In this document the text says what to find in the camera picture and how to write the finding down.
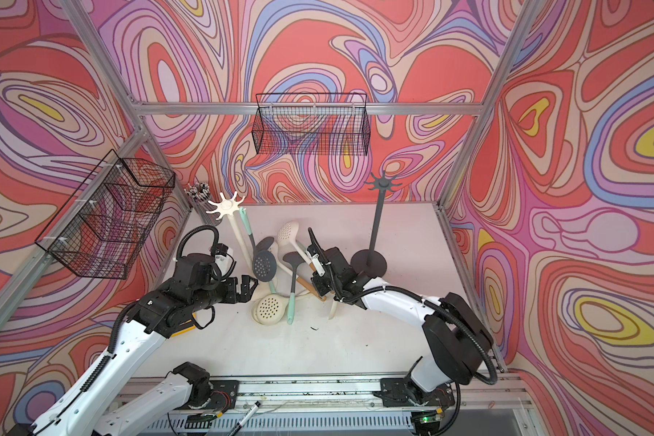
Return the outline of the cream skimmer wooden handle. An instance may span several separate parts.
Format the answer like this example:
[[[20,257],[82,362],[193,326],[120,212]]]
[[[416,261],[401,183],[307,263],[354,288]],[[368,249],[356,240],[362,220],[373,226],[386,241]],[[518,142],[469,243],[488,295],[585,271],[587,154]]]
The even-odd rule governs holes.
[[[300,225],[296,221],[291,221],[286,223],[277,234],[277,243],[279,246],[279,260],[277,261],[279,267],[285,271],[289,276],[292,276],[292,270],[287,263],[283,261],[283,255],[288,254],[292,251],[298,252],[303,261],[312,269],[313,272],[316,271],[312,260],[305,249],[305,246],[302,243],[299,243],[297,240],[298,232],[300,230]],[[319,292],[305,279],[298,276],[296,279],[292,279],[292,282],[299,283],[305,290],[310,294],[321,301],[325,301],[326,298],[321,296]]]

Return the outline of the dark grey utensil rack stand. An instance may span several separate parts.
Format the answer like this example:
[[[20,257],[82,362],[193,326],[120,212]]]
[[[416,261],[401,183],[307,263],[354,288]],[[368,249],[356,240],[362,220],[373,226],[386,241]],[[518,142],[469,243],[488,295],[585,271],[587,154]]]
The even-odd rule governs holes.
[[[388,193],[393,193],[392,189],[395,186],[400,186],[400,184],[395,183],[394,177],[388,177],[386,175],[376,177],[374,174],[372,174],[372,177],[374,178],[371,183],[372,190],[378,192],[378,197],[374,213],[374,222],[372,223],[370,243],[367,249],[359,250],[352,256],[351,265],[358,274],[366,274],[370,278],[377,278],[383,277],[387,271],[387,261],[385,257],[376,250],[376,242],[383,216],[385,197]]]

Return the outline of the cream skimmer mint handle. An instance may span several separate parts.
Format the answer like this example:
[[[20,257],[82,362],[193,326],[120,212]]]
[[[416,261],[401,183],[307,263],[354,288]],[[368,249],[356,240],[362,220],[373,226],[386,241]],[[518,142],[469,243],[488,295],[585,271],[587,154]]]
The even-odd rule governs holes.
[[[330,309],[329,316],[328,316],[329,320],[334,319],[334,317],[336,316],[336,312],[337,312],[339,303],[340,302],[339,302],[338,299],[335,299],[335,300],[332,301],[331,309]]]

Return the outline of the grey skimmer mint handle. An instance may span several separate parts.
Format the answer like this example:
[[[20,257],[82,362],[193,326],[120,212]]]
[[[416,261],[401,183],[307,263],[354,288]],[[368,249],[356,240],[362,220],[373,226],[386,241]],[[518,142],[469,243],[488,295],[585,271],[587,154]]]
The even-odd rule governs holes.
[[[253,273],[254,276],[263,283],[272,283],[276,274],[277,265],[274,256],[268,250],[260,250],[254,240],[254,232],[246,209],[239,208],[240,216],[245,226],[253,248]]]

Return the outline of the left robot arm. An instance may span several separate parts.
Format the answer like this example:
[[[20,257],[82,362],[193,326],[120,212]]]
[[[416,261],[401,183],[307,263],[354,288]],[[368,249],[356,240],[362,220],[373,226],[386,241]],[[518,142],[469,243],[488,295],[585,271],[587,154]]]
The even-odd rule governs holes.
[[[137,435],[175,409],[203,410],[213,399],[225,402],[217,408],[225,413],[233,403],[229,394],[214,388],[207,370],[189,362],[170,370],[161,383],[136,399],[109,408],[165,341],[190,328],[202,329],[197,312],[252,299],[256,287],[237,284],[232,267],[220,265],[219,239],[213,225],[185,234],[177,247],[172,277],[123,308],[96,362],[33,423],[17,423],[9,434]]]

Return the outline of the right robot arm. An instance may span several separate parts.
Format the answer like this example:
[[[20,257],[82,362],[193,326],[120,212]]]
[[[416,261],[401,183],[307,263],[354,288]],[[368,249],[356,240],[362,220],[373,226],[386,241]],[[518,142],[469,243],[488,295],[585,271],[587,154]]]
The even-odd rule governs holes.
[[[338,303],[392,316],[419,327],[429,347],[407,374],[381,379],[374,395],[386,407],[425,407],[445,410],[458,404],[463,385],[476,379],[487,385],[499,380],[492,362],[492,336],[459,295],[443,298],[416,294],[381,277],[356,272],[337,247],[323,249],[312,228],[308,253],[316,261],[312,283],[320,294],[334,293]]]

